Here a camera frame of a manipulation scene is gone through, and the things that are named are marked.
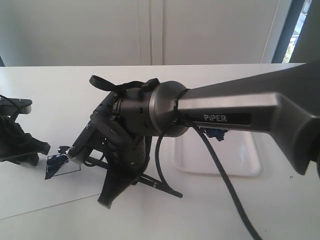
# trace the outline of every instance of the white wall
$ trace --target white wall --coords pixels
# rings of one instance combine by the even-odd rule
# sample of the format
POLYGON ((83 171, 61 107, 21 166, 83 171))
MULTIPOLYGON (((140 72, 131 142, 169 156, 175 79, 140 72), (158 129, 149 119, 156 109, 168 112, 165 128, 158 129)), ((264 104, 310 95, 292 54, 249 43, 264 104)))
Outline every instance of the white wall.
POLYGON ((6 66, 271 62, 291 0, 0 0, 6 66))

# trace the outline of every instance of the piper logo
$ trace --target piper logo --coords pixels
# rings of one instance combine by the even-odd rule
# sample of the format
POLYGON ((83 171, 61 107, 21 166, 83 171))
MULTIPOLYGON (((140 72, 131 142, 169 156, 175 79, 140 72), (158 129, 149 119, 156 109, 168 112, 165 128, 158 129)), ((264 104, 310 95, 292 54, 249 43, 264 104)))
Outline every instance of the piper logo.
POLYGON ((227 123, 227 116, 225 115, 204 114, 203 117, 205 121, 227 123))

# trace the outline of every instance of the robotic arm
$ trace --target robotic arm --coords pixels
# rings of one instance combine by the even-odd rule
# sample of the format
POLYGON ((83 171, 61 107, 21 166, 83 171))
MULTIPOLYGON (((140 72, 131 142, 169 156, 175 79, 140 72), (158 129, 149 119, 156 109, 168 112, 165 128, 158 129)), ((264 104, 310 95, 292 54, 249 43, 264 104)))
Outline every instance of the robotic arm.
POLYGON ((310 161, 320 165, 320 61, 229 82, 186 89, 181 83, 129 82, 114 85, 92 76, 90 83, 110 92, 90 116, 69 159, 107 169, 99 202, 110 208, 129 185, 141 182, 177 197, 165 182, 144 174, 153 136, 178 137, 188 127, 264 132, 304 175, 310 161), (107 163, 90 156, 103 153, 107 163))

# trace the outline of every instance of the white table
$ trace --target white table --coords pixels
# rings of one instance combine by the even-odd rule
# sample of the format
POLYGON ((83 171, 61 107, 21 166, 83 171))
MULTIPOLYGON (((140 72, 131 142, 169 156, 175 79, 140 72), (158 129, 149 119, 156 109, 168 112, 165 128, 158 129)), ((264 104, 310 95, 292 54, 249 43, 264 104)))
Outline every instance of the white table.
MULTIPOLYGON (((157 77, 161 82, 176 80, 195 88, 292 66, 3 67, 0 68, 0 93, 33 100, 31 114, 19 116, 18 121, 26 132, 48 141, 54 153, 59 144, 73 143, 75 136, 69 138, 68 132, 80 133, 93 109, 106 95, 89 84, 93 74, 116 84, 157 77), (66 111, 72 111, 74 118, 64 119, 66 111), (41 131, 41 122, 49 118, 63 120, 65 125, 59 125, 60 132, 56 128, 52 132, 41 131), (52 136, 58 139, 54 143, 50 142, 52 136)), ((262 162, 261 174, 231 178, 253 225, 264 240, 319 239, 320 181, 315 164, 310 163, 306 175, 300 176, 270 136, 255 133, 254 137, 262 162)), ((122 193, 111 210, 97 203, 98 196, 92 196, 2 219, 0 239, 251 239, 221 177, 188 174, 166 165, 163 172, 169 184, 184 194, 182 199, 138 184, 122 193)), ((155 176, 153 161, 147 173, 155 176)))

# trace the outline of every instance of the white tray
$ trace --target white tray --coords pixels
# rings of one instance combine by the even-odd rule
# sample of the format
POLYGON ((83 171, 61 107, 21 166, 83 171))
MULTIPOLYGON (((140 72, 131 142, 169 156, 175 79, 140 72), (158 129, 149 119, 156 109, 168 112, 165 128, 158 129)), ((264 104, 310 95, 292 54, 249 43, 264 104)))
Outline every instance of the white tray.
MULTIPOLYGON (((228 175, 255 176, 262 165, 251 132, 228 131, 223 141, 208 138, 228 175)), ((189 129, 173 144, 173 163, 188 173, 219 174, 205 144, 195 130, 189 129)))

